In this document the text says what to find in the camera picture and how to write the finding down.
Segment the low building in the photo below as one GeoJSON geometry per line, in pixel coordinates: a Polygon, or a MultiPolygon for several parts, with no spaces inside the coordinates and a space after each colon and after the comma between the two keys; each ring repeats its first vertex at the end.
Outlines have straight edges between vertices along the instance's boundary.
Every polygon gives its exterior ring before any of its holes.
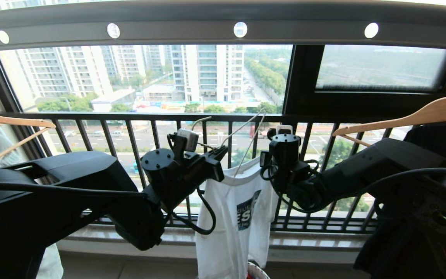
{"type": "Polygon", "coordinates": [[[183,101],[182,96],[177,94],[174,85],[154,84],[141,92],[143,101],[149,102],[170,102],[183,101]]]}
{"type": "Polygon", "coordinates": [[[132,105],[135,101],[135,90],[116,90],[113,94],[103,95],[91,101],[95,112],[109,112],[113,104],[132,105]]]}

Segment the cable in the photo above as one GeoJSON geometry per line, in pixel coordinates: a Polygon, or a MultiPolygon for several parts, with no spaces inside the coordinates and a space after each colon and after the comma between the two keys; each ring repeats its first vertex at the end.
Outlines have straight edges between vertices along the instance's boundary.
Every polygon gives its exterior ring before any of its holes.
{"type": "Polygon", "coordinates": [[[393,175],[384,177],[382,179],[377,180],[376,182],[371,183],[367,188],[365,192],[369,192],[370,189],[373,189],[381,184],[386,183],[388,180],[392,179],[399,179],[405,176],[414,175],[414,174],[446,174],[446,168],[424,168],[424,169],[414,169],[414,170],[408,170],[404,172],[395,173],[393,175]]]}
{"type": "Polygon", "coordinates": [[[0,182],[0,191],[22,191],[32,193],[61,193],[74,196],[138,196],[146,197],[147,195],[140,192],[129,191],[107,191],[99,189],[79,189],[60,186],[48,186],[39,184],[24,184],[0,182]]]}
{"type": "Polygon", "coordinates": [[[259,113],[264,110],[264,114],[261,117],[261,121],[259,122],[259,125],[257,126],[257,129],[254,131],[254,135],[252,136],[252,140],[249,142],[249,146],[247,147],[247,150],[245,151],[244,155],[242,156],[242,159],[240,160],[240,164],[238,165],[237,170],[235,171],[235,174],[233,175],[233,177],[235,178],[235,176],[237,176],[238,171],[240,170],[240,167],[242,166],[242,163],[244,162],[244,159],[247,155],[247,153],[249,152],[249,149],[251,148],[252,143],[255,141],[257,134],[259,133],[259,129],[261,128],[261,124],[262,121],[264,120],[264,118],[266,117],[266,110],[265,109],[261,109],[259,111],[259,113]]]}
{"type": "Polygon", "coordinates": [[[182,217],[179,217],[177,214],[175,214],[175,212],[172,212],[173,217],[179,221],[181,221],[182,223],[186,224],[187,226],[189,226],[191,229],[195,230],[196,232],[203,234],[203,235],[209,235],[209,233],[212,233],[214,228],[216,227],[216,215],[214,214],[213,209],[211,208],[211,206],[209,205],[209,203],[206,201],[206,199],[202,196],[202,191],[199,188],[199,186],[197,186],[197,194],[199,195],[199,197],[202,200],[202,203],[204,203],[205,207],[208,209],[209,211],[209,215],[211,215],[211,219],[213,221],[213,225],[211,226],[210,229],[203,229],[201,227],[198,227],[197,225],[195,225],[192,221],[188,221],[182,217]]]}
{"type": "Polygon", "coordinates": [[[204,120],[209,120],[209,119],[211,119],[211,118],[212,118],[212,116],[208,116],[208,117],[204,117],[204,118],[201,118],[201,119],[196,120],[196,121],[192,124],[192,128],[191,128],[190,130],[193,131],[193,130],[194,130],[194,127],[197,125],[197,123],[199,123],[199,122],[201,122],[201,121],[204,121],[204,120]]]}
{"type": "Polygon", "coordinates": [[[233,136],[235,133],[237,133],[238,131],[240,131],[240,129],[242,129],[243,127],[245,127],[245,125],[249,122],[251,122],[254,118],[258,117],[262,111],[266,111],[265,108],[262,108],[258,113],[256,113],[256,115],[254,115],[253,117],[251,117],[251,119],[247,120],[246,122],[244,122],[244,124],[242,124],[238,129],[235,130],[235,132],[229,134],[221,143],[220,147],[223,146],[223,144],[225,143],[225,141],[227,141],[231,136],[233,136]]]}

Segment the black cable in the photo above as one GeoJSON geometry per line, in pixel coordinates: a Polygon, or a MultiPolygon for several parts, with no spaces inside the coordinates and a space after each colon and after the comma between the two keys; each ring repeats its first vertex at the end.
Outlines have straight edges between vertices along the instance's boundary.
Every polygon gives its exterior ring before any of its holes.
{"type": "Polygon", "coordinates": [[[172,212],[173,217],[179,221],[181,221],[182,223],[186,224],[187,226],[189,226],[191,229],[195,230],[196,232],[203,234],[203,235],[208,235],[209,233],[212,233],[214,228],[216,227],[216,215],[214,214],[213,209],[211,208],[211,206],[209,205],[209,203],[206,201],[206,199],[202,196],[202,191],[199,188],[199,186],[197,186],[197,194],[199,195],[199,197],[202,200],[202,203],[204,203],[204,205],[206,206],[206,208],[209,211],[209,214],[211,215],[211,219],[213,220],[213,225],[211,226],[210,229],[203,229],[198,227],[197,225],[195,225],[192,221],[186,220],[182,217],[179,217],[175,212],[172,212]]]}
{"type": "Polygon", "coordinates": [[[60,193],[74,196],[138,196],[146,197],[147,195],[140,192],[129,191],[108,191],[100,189],[79,189],[60,186],[48,186],[39,184],[24,184],[0,182],[0,191],[22,191],[32,193],[60,193]]]}
{"type": "Polygon", "coordinates": [[[404,171],[404,172],[399,172],[399,173],[395,173],[393,175],[384,177],[382,179],[377,180],[376,182],[371,183],[367,188],[365,192],[369,192],[370,189],[373,189],[375,187],[378,187],[381,184],[386,183],[389,180],[392,179],[399,179],[399,178],[403,178],[405,176],[409,176],[409,175],[414,175],[414,174],[419,174],[419,175],[423,175],[423,174],[446,174],[446,168],[424,168],[424,169],[414,169],[414,170],[408,170],[408,171],[404,171]]]}

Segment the white t-shirt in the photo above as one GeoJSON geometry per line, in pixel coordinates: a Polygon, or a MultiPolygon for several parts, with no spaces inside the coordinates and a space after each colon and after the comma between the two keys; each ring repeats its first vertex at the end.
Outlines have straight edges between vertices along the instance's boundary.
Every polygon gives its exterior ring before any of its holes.
{"type": "MultiPolygon", "coordinates": [[[[200,279],[244,279],[247,260],[265,267],[268,259],[269,226],[278,196],[269,181],[259,176],[259,157],[224,171],[222,182],[207,180],[204,198],[216,215],[209,235],[196,233],[197,266],[200,279]]],[[[209,229],[212,219],[201,206],[197,226],[209,229]]]]}

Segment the car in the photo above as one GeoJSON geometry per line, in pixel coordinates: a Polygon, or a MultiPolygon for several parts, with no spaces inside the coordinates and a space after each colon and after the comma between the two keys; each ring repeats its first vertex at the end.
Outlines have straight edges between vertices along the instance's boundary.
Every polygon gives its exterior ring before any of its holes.
{"type": "Polygon", "coordinates": [[[91,136],[104,136],[104,132],[98,130],[98,131],[93,132],[91,136]]]}
{"type": "Polygon", "coordinates": [[[111,136],[114,138],[119,138],[120,136],[124,136],[124,133],[120,130],[118,131],[113,131],[113,133],[111,133],[111,136]]]}
{"type": "Polygon", "coordinates": [[[66,130],[64,132],[65,138],[69,137],[69,136],[76,136],[77,132],[73,131],[73,130],[66,130]]]}

